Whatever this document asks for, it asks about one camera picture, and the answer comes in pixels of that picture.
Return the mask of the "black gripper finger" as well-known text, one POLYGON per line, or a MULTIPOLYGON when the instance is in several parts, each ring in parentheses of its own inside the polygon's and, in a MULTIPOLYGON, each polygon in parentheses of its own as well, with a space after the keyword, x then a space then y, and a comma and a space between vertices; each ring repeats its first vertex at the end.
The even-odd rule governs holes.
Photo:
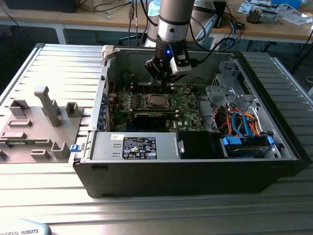
POLYGON ((160 59, 156 55, 154 55, 152 59, 148 59, 145 62, 144 67, 152 76, 152 78, 161 83, 162 87, 166 86, 166 74, 169 69, 169 62, 167 59, 160 59))
POLYGON ((168 72, 168 83, 169 84, 174 84, 177 81, 181 80, 184 78, 187 74, 181 74, 181 75, 174 75, 172 72, 168 72))

